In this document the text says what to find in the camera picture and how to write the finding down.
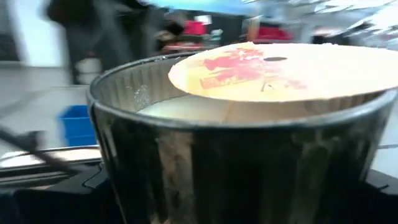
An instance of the wall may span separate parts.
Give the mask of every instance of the wall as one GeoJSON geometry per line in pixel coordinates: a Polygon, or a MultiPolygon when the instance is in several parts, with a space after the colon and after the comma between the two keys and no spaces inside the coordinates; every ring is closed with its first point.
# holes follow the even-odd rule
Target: wall
{"type": "Polygon", "coordinates": [[[65,66],[63,30],[47,20],[47,0],[9,0],[21,60],[31,67],[65,66]]]}

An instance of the floor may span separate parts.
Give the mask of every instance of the floor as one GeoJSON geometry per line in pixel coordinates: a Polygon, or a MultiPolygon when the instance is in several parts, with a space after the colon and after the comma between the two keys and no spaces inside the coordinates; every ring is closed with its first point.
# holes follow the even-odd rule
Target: floor
{"type": "MultiPolygon", "coordinates": [[[[43,148],[65,145],[57,116],[68,105],[84,105],[87,86],[69,86],[60,68],[1,68],[0,125],[16,133],[44,131],[43,148]]],[[[398,103],[381,145],[398,145],[398,103]]],[[[0,157],[12,148],[0,143],[0,157]]],[[[398,147],[378,150],[373,169],[398,178],[398,147]]]]}

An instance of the lid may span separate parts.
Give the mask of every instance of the lid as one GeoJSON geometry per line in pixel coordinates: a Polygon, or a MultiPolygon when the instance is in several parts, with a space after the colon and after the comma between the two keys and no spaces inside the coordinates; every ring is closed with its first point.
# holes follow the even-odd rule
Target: lid
{"type": "Polygon", "coordinates": [[[340,45],[234,44],[182,60],[169,72],[187,93],[233,101],[303,101],[395,88],[398,52],[340,45]]]}

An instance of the blue bin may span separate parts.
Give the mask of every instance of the blue bin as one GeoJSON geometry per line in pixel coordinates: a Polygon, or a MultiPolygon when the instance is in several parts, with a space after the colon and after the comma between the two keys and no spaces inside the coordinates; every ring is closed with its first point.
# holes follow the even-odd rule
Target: blue bin
{"type": "Polygon", "coordinates": [[[65,136],[67,146],[92,146],[97,144],[95,136],[65,136]]]}
{"type": "Polygon", "coordinates": [[[68,146],[87,146],[96,144],[93,125],[86,105],[68,107],[59,117],[63,136],[68,146]]]}

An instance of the liquid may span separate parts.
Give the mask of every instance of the liquid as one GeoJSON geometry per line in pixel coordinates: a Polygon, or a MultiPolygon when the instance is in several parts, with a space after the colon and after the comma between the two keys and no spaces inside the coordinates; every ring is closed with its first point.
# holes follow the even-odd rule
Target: liquid
{"type": "MultiPolygon", "coordinates": [[[[188,95],[151,105],[138,113],[170,119],[222,122],[229,101],[188,95]]],[[[226,122],[259,122],[303,118],[314,115],[304,103],[234,102],[226,122]]]]}

